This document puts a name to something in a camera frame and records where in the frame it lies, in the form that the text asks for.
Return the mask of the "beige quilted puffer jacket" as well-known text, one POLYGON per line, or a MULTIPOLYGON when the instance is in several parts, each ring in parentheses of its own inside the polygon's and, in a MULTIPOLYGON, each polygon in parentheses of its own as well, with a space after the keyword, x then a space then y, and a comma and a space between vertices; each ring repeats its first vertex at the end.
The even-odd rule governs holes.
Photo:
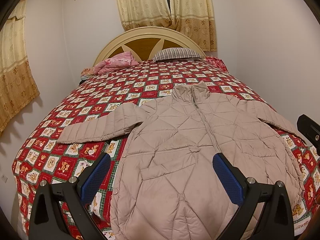
POLYGON ((216 239, 235 210, 213 170, 217 153, 260 183, 284 182, 291 206, 300 202, 303 176, 277 129, 296 133, 266 103, 211 93, 201 82, 69 125, 58 143, 128 136, 111 199, 116 239, 216 239))

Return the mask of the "red patchwork teddy bedspread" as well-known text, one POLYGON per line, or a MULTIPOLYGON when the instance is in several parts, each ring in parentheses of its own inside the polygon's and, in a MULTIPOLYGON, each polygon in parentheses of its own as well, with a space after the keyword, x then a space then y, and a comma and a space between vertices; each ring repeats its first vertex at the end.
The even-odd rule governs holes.
POLYGON ((110 201, 114 178, 125 139, 87 144, 59 145, 62 130, 71 124, 105 116, 124 102, 142 105, 171 94, 180 84, 203 81, 213 93, 232 95, 244 100, 260 96, 237 78, 207 61, 142 61, 137 66, 97 75, 73 90, 29 135, 12 165, 17 185, 21 226, 29 231, 29 220, 36 189, 42 180, 63 183, 78 176, 105 151, 111 156, 111 167, 99 188, 89 213, 107 239, 114 239, 110 225, 110 201))

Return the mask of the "red patterned cloth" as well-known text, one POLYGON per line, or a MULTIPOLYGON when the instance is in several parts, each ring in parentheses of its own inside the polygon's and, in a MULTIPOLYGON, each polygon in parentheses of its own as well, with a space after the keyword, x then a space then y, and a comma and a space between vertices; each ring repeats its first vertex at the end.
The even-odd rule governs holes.
POLYGON ((228 72, 228 69, 227 69, 225 63, 221 59, 219 59, 217 57, 207 56, 205 58, 205 60, 208 63, 210 63, 211 65, 213 65, 215 68, 218 68, 218 69, 220 69, 221 71, 223 71, 225 73, 228 72))

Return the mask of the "beige side window curtain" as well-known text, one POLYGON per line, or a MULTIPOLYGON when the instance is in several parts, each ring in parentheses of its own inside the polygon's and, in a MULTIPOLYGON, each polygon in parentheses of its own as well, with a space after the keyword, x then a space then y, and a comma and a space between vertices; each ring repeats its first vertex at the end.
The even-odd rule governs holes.
POLYGON ((15 115, 40 95, 25 48, 27 1, 19 1, 1 30, 1 132, 15 115))

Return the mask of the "striped pillow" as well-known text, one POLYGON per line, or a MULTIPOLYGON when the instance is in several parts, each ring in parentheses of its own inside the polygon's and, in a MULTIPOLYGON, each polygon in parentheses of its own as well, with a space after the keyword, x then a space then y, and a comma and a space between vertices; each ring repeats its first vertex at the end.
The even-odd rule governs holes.
POLYGON ((190 48, 167 48, 158 51, 152 58, 154 62, 186 59, 201 59, 202 56, 190 48))

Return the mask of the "beige window curtain right panel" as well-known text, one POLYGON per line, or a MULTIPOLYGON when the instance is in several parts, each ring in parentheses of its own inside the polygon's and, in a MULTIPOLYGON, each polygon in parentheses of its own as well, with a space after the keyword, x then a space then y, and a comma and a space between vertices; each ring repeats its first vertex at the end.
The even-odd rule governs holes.
POLYGON ((217 51, 212 0, 170 0, 172 28, 191 38, 203 51, 217 51))

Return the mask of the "beige window curtain panel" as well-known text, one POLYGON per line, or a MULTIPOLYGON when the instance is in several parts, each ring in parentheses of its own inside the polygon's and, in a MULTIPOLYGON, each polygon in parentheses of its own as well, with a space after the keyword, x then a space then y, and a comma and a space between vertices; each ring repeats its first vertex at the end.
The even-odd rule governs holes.
POLYGON ((172 28, 191 38, 203 51, 217 51, 212 0, 170 0, 172 28))
POLYGON ((116 0, 121 25, 125 31, 140 27, 172 25, 167 0, 116 0))

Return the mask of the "pink folded blanket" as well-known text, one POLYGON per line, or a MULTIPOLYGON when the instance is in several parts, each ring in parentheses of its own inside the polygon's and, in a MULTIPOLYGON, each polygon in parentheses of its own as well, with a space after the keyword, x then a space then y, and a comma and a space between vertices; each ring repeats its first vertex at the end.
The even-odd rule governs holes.
POLYGON ((138 65, 138 62, 133 57, 132 53, 126 51, 99 62, 93 67, 93 73, 95 75, 104 75, 136 65, 138 65))

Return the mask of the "cream wooden headboard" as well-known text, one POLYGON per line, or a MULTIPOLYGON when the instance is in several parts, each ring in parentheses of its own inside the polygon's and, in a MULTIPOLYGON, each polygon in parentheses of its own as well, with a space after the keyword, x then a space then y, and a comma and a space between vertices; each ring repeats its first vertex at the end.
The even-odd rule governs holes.
POLYGON ((140 27, 122 33, 110 41, 97 56, 94 65, 117 54, 130 51, 136 61, 151 60, 166 48, 190 48, 202 58, 204 51, 184 34, 163 27, 140 27))

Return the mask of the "beige window curtain left panel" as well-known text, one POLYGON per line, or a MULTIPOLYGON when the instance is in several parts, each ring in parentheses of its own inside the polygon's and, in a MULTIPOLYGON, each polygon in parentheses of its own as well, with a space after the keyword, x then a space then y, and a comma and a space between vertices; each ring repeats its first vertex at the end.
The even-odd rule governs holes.
POLYGON ((140 27, 172 25, 167 0, 116 0, 121 25, 125 31, 140 27))

